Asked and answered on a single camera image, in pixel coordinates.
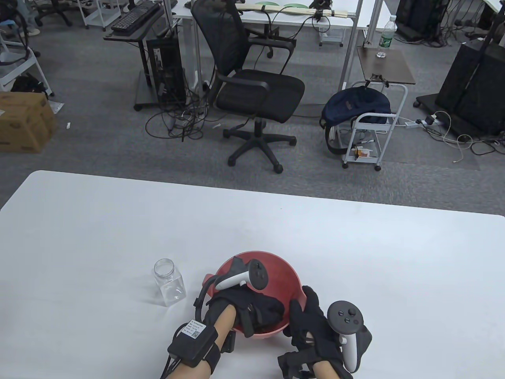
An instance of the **white rack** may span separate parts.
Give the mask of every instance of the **white rack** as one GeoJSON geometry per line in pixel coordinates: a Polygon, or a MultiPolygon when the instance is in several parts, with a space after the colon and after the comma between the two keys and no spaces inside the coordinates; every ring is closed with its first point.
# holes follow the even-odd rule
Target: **white rack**
{"type": "MultiPolygon", "coordinates": [[[[354,82],[351,87],[354,87],[357,84],[365,84],[365,80],[359,80],[357,82],[354,82]]],[[[385,84],[382,82],[371,82],[369,85],[381,85],[381,93],[384,93],[385,90],[385,84]]],[[[405,100],[407,98],[407,94],[409,93],[409,90],[407,87],[403,84],[397,84],[397,83],[390,83],[390,86],[395,86],[395,87],[400,87],[403,89],[403,98],[401,99],[399,108],[396,113],[374,113],[374,112],[367,112],[363,113],[354,122],[346,122],[337,125],[336,131],[337,131],[337,139],[338,139],[338,144],[341,148],[345,148],[345,146],[342,145],[342,138],[341,138],[341,127],[346,127],[346,129],[351,130],[351,137],[349,139],[349,144],[347,146],[347,152],[342,155],[342,168],[347,168],[349,167],[348,162],[355,162],[355,163],[373,163],[375,164],[375,171],[380,171],[381,170],[381,162],[382,158],[384,157],[384,153],[386,152],[387,145],[389,144],[389,140],[391,139],[391,136],[393,134],[394,127],[398,124],[398,118],[401,113],[401,109],[403,108],[403,105],[405,103],[405,100]],[[371,123],[366,123],[362,122],[361,120],[364,119],[365,117],[386,117],[387,121],[385,124],[371,124],[371,123]],[[356,147],[354,145],[354,139],[356,137],[356,132],[358,131],[372,131],[374,139],[372,142],[368,142],[368,146],[370,146],[372,150],[372,156],[369,157],[357,157],[355,153],[352,151],[353,147],[356,147]],[[379,142],[379,137],[377,135],[377,131],[382,130],[387,132],[387,138],[386,142],[384,143],[384,147],[380,145],[379,142]]]]}
{"type": "Polygon", "coordinates": [[[101,26],[103,31],[105,31],[110,24],[121,17],[121,7],[119,5],[119,0],[116,0],[115,3],[113,0],[106,2],[102,0],[95,0],[96,10],[88,16],[84,15],[81,1],[78,0],[77,4],[79,5],[79,10],[81,12],[82,20],[84,21],[86,29],[89,29],[90,25],[101,26]],[[102,4],[104,3],[109,4],[111,8],[103,8],[102,4]]]}

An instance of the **clear plastic jar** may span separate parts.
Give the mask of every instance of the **clear plastic jar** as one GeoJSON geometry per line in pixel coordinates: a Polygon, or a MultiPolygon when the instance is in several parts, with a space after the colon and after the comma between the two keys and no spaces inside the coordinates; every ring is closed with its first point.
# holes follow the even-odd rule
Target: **clear plastic jar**
{"type": "Polygon", "coordinates": [[[167,307],[186,297],[182,275],[172,260],[163,258],[156,262],[153,275],[167,307]]]}

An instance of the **red bowl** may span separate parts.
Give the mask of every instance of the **red bowl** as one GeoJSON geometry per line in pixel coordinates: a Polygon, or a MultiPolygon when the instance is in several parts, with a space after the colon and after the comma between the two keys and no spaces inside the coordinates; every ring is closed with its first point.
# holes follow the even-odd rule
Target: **red bowl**
{"type": "MultiPolygon", "coordinates": [[[[298,278],[296,271],[294,271],[291,265],[275,254],[267,253],[264,251],[246,251],[245,253],[241,253],[236,256],[242,258],[242,260],[244,260],[244,263],[249,262],[253,258],[258,259],[260,262],[262,262],[268,272],[268,285],[262,291],[255,290],[251,287],[250,284],[247,285],[252,290],[268,296],[272,296],[284,304],[284,316],[282,318],[282,321],[264,333],[254,334],[252,338],[263,339],[274,336],[277,333],[281,332],[289,324],[289,301],[291,299],[298,299],[301,308],[305,309],[307,297],[301,289],[300,279],[298,278]]],[[[216,275],[222,275],[227,272],[231,267],[232,259],[233,257],[228,259],[219,268],[219,270],[216,272],[216,275]]],[[[205,282],[209,280],[211,276],[213,275],[205,275],[205,279],[202,285],[205,284],[205,282]]],[[[217,291],[214,285],[212,285],[207,291],[207,294],[212,297],[215,292],[217,291]]],[[[236,330],[242,332],[240,327],[236,328],[236,330]]]]}

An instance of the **hand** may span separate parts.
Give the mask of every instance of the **hand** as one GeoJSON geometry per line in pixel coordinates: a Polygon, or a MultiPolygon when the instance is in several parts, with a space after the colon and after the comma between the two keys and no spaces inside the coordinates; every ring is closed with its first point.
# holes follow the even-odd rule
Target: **hand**
{"type": "Polygon", "coordinates": [[[307,296],[305,310],[301,310],[298,300],[289,303],[289,326],[283,331],[291,337],[291,344],[299,351],[315,347],[321,360],[330,361],[341,378],[352,378],[343,368],[343,356],[335,332],[319,307],[319,298],[309,286],[302,287],[307,296]]]}
{"type": "Polygon", "coordinates": [[[277,299],[260,294],[247,286],[234,286],[217,292],[207,302],[209,310],[204,322],[213,324],[229,305],[237,311],[235,325],[240,325],[248,338],[282,320],[284,305],[277,299]]]}

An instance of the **chair seat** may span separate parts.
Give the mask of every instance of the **chair seat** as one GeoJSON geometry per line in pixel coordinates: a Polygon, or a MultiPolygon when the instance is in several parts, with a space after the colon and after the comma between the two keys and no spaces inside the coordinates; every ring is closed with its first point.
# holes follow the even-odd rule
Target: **chair seat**
{"type": "MultiPolygon", "coordinates": [[[[242,70],[234,78],[260,80],[270,86],[270,92],[261,105],[257,117],[286,122],[294,113],[304,95],[304,83],[292,76],[258,70],[242,70]]],[[[218,94],[216,105],[233,113],[254,113],[264,90],[258,87],[225,83],[218,94]]]]}

